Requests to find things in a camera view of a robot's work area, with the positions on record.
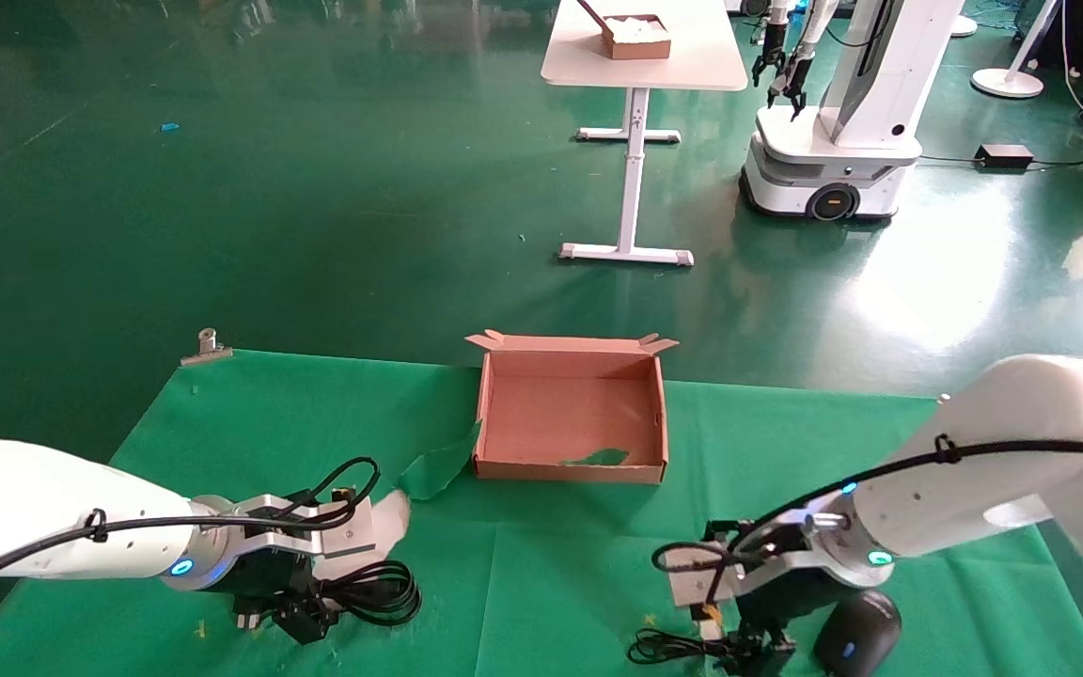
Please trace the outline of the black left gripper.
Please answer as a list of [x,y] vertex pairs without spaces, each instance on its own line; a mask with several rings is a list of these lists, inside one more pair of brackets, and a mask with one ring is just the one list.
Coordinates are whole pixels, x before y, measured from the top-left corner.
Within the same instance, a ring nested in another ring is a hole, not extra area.
[[[287,550],[255,550],[232,562],[220,580],[220,593],[232,597],[232,612],[248,620],[274,613],[275,625],[298,645],[322,641],[344,616],[338,600],[339,580],[315,580],[315,601],[310,600],[314,558]],[[306,606],[288,606],[306,603]]]

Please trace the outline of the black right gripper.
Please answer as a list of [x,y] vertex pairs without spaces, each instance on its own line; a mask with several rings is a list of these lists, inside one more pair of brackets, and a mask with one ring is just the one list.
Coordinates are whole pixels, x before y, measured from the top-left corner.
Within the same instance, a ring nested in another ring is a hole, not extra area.
[[738,633],[719,641],[718,669],[727,676],[781,676],[796,652],[788,624],[845,596],[845,584],[820,567],[800,567],[761,582],[760,570],[739,583]]

